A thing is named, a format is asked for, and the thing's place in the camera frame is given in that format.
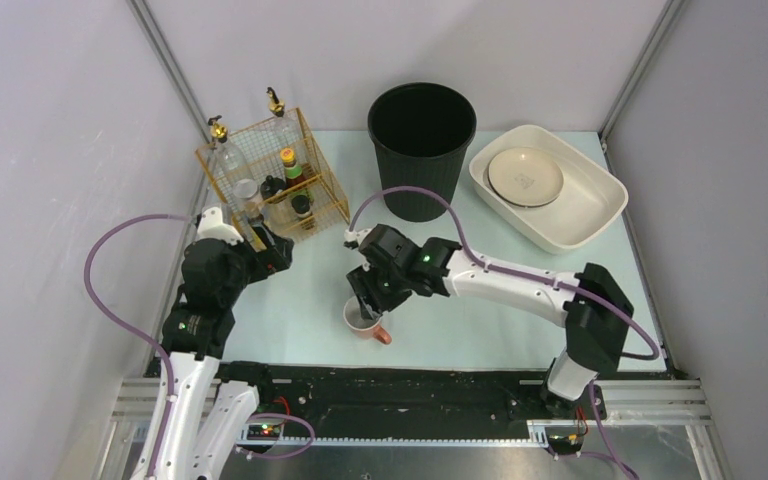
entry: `black mounting base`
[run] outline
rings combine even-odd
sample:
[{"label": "black mounting base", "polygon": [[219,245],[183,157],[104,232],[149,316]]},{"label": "black mounting base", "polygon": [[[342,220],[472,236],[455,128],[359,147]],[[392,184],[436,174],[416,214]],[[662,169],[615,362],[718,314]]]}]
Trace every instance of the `black mounting base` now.
[{"label": "black mounting base", "polygon": [[[284,397],[317,436],[360,439],[528,438],[527,420],[566,419],[540,397],[545,371],[453,372],[232,362],[217,377],[256,385],[261,404]],[[601,400],[601,389],[597,387]],[[592,415],[589,399],[579,403]],[[604,402],[600,406],[606,417]],[[287,434],[306,436],[287,425]]]}]

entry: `light blue tabletop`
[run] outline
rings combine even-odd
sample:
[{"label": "light blue tabletop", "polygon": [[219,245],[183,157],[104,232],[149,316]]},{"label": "light blue tabletop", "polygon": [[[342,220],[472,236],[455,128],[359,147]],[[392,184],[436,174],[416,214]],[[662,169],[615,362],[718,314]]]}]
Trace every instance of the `light blue tabletop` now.
[{"label": "light blue tabletop", "polygon": [[[635,307],[634,319],[653,338],[652,313],[626,232],[617,219],[584,247],[551,255],[508,225],[475,193],[467,166],[500,132],[479,132],[467,151],[452,205],[470,246],[487,255],[549,270],[581,271],[586,262],[611,272]],[[592,132],[558,135],[605,166],[598,137]],[[366,132],[316,132],[325,158],[349,198],[354,213],[364,199],[380,190],[372,142]],[[427,223],[403,221],[383,201],[370,205],[358,229],[385,223],[422,245],[437,236],[457,240],[452,220],[444,215]],[[353,294],[346,274],[361,263],[356,251],[343,248],[346,225],[336,225],[296,245],[293,266],[243,291],[234,315],[237,324],[225,347],[224,361],[319,366],[405,367],[456,370],[545,369],[565,345],[564,331],[528,312],[478,298],[412,296],[388,315],[384,327],[393,343],[354,336],[342,319]],[[629,330],[626,351],[648,353]],[[663,371],[664,361],[624,358],[624,371]]]}]

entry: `orange mug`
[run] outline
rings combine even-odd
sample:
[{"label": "orange mug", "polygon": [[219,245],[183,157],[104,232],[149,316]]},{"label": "orange mug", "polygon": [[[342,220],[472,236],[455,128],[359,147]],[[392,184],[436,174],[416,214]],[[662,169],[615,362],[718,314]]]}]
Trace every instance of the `orange mug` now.
[{"label": "orange mug", "polygon": [[343,306],[343,321],[348,325],[349,330],[354,332],[360,338],[369,339],[374,338],[384,345],[389,345],[393,341],[387,330],[381,326],[381,321],[384,320],[384,316],[378,318],[378,320],[367,320],[360,314],[360,304],[357,297],[352,297]]}]

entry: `white plate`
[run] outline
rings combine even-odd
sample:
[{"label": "white plate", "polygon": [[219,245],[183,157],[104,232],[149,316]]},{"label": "white plate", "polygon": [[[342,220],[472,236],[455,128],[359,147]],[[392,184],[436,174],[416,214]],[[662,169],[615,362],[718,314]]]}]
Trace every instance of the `white plate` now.
[{"label": "white plate", "polygon": [[564,173],[551,155],[518,147],[493,157],[487,167],[493,191],[517,207],[542,207],[555,201],[564,187]]},{"label": "white plate", "polygon": [[[493,191],[487,177],[496,155],[527,147],[550,155],[563,172],[556,200],[542,207],[518,207]],[[469,162],[478,196],[529,240],[550,253],[564,253],[602,233],[628,204],[625,186],[605,169],[548,130],[523,125],[490,142]]]}]

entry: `white tray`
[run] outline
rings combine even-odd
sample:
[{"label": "white tray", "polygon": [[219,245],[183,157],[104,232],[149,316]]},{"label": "white tray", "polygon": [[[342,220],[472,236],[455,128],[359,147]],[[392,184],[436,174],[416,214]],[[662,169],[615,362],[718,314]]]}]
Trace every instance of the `white tray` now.
[{"label": "white tray", "polygon": [[[564,174],[564,188],[552,203],[523,208],[502,200],[490,187],[487,166],[497,154],[531,147],[551,155]],[[628,203],[625,186],[605,169],[548,130],[523,125],[490,142],[469,162],[475,190],[508,223],[549,253],[564,253],[602,233]]]}]

